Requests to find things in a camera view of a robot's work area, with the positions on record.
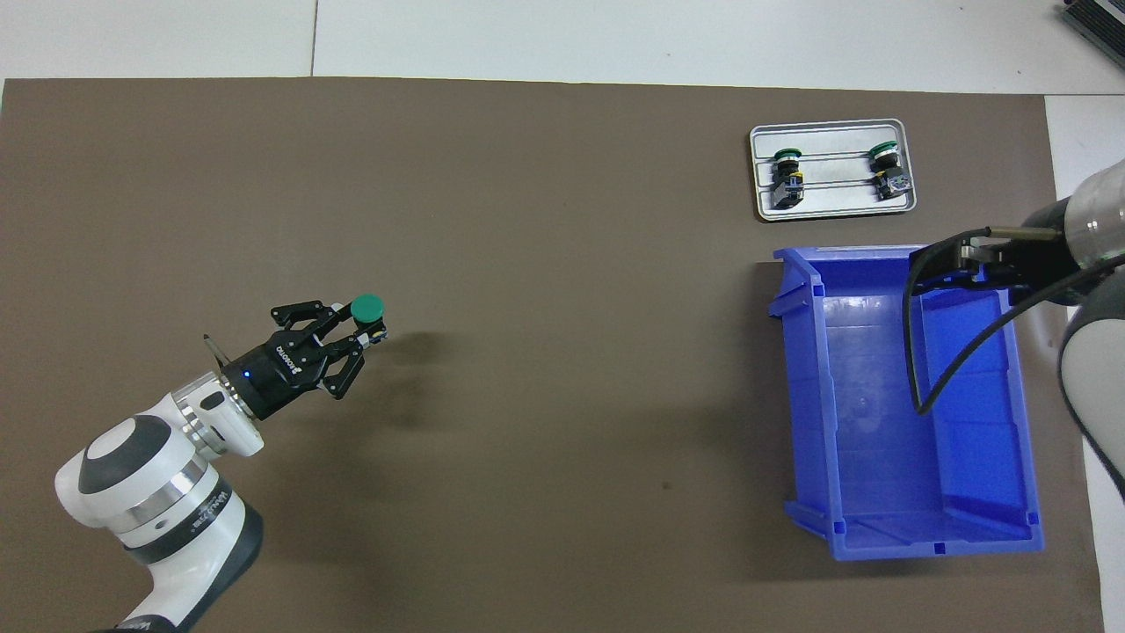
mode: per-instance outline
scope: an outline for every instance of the green button component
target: green button component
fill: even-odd
[[[375,324],[382,319],[382,299],[374,293],[363,293],[352,300],[352,319],[357,324]]]

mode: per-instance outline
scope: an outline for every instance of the white robotic arm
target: white robotic arm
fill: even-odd
[[[1001,244],[981,237],[1008,238]],[[920,414],[992,333],[1040,300],[1080,305],[1059,356],[1066,405],[1125,499],[1125,161],[1087,178],[1069,198],[1023,226],[966,230],[911,253],[903,292],[907,368]],[[914,372],[909,310],[915,297],[947,287],[1007,287],[1012,309],[951,363],[925,399]]]
[[[271,314],[278,331],[267,343],[233,362],[213,349],[218,372],[109,429],[55,476],[63,508],[83,525],[108,528],[152,573],[152,593],[114,631],[186,632],[254,562],[262,519],[210,462],[227,452],[256,453],[255,423],[307,391],[343,398],[363,351],[387,334],[382,301],[374,295]],[[349,318],[357,331],[324,343]],[[341,370],[326,376],[339,361]]]

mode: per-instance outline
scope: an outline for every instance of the black cable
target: black cable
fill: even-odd
[[[1118,265],[1123,264],[1125,264],[1125,254],[1118,254],[1117,256],[1099,261],[1097,264],[1090,268],[1087,268],[1084,270],[1079,270],[1077,272],[1063,277],[1062,279],[1059,279],[1058,281],[1051,283],[1050,286],[1044,287],[1043,289],[1032,293],[1024,300],[1017,302],[1011,309],[1000,315],[997,320],[992,322],[992,324],[990,324],[989,327],[984,328],[979,335],[976,335],[976,337],[973,338],[973,341],[969,342],[969,344],[965,345],[964,349],[962,349],[961,353],[957,354],[957,356],[953,360],[953,362],[950,363],[950,365],[945,369],[944,372],[942,372],[942,377],[934,385],[934,389],[930,391],[925,403],[921,403],[921,405],[918,404],[920,395],[918,395],[917,391],[917,377],[915,376],[915,368],[914,368],[912,342],[908,338],[907,367],[909,368],[908,374],[910,374],[910,378],[912,379],[911,396],[915,398],[915,410],[918,412],[919,416],[925,416],[926,414],[929,414],[930,409],[934,408],[934,404],[937,403],[937,398],[942,395],[942,391],[945,389],[945,386],[947,386],[950,381],[953,379],[953,374],[955,374],[957,370],[960,370],[961,367],[964,365],[965,361],[969,361],[969,358],[972,356],[973,353],[976,352],[976,350],[980,349],[980,346],[983,345],[984,342],[989,340],[989,337],[998,333],[1000,328],[1004,328],[1005,326],[1010,324],[1016,318],[1016,316],[1019,316],[1020,314],[1027,311],[1035,305],[1058,295],[1059,292],[1070,287],[1082,283],[1094,277],[1104,273],[1107,270],[1117,268]],[[910,301],[911,297],[912,297],[912,291],[908,289],[906,292],[904,301]],[[907,316],[908,314],[903,313],[903,319],[906,319]],[[912,329],[908,328],[908,332],[910,332],[912,335]]]
[[[945,246],[953,243],[960,243],[965,239],[971,239],[973,237],[987,237],[991,234],[991,232],[992,229],[988,226],[983,228],[973,228],[972,230],[957,233],[952,237],[946,237],[929,245],[921,251],[907,274],[907,287],[902,292],[902,340],[906,343],[907,380],[910,381],[910,398],[914,400],[915,410],[918,410],[921,406],[921,395],[918,392],[918,369],[915,367],[914,362],[914,326],[911,325],[912,322],[910,319],[910,305],[914,302],[914,289],[915,284],[918,283],[918,275],[921,274],[921,270],[927,263],[929,263],[929,260],[934,257],[934,254],[945,250]]]

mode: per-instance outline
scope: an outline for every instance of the white cylinder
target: white cylinder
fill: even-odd
[[[1125,160],[1078,186],[1064,223],[1066,246],[1082,268],[1125,253]]]

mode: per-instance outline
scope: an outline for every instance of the silver tray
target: silver tray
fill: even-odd
[[[902,121],[897,118],[759,125],[750,130],[750,162],[758,215],[768,221],[848,215],[903,212],[914,208],[917,189],[889,200],[872,183],[867,151],[884,142],[899,143],[899,164],[915,180]],[[773,156],[777,150],[801,150],[804,199],[791,208],[773,208]]]

